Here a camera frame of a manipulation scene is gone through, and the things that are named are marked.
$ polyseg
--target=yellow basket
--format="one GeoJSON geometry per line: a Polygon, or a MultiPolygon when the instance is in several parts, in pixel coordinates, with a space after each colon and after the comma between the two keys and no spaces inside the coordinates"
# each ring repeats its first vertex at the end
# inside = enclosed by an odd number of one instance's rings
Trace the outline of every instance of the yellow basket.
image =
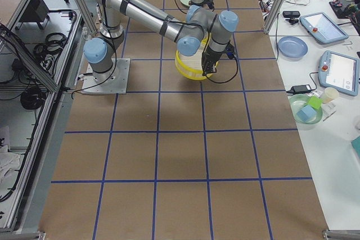
{"type": "Polygon", "coordinates": [[[200,48],[193,56],[184,56],[176,50],[175,66],[179,73],[184,77],[191,80],[205,80],[206,76],[203,76],[203,69],[201,67],[201,56],[206,45],[206,40],[201,41],[200,48]]]}

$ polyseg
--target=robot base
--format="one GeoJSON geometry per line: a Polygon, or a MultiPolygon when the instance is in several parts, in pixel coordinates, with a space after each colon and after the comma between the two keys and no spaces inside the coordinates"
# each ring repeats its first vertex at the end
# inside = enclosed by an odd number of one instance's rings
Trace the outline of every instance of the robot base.
{"type": "MultiPolygon", "coordinates": [[[[83,88],[88,88],[82,90],[82,93],[85,94],[126,94],[126,88],[128,85],[129,77],[129,68],[130,68],[130,58],[118,58],[116,62],[116,68],[119,70],[119,75],[114,79],[109,79],[107,82],[97,85],[99,82],[94,80],[93,76],[87,76],[84,79],[83,88]]],[[[92,68],[88,65],[87,73],[92,73],[92,68]]]]}

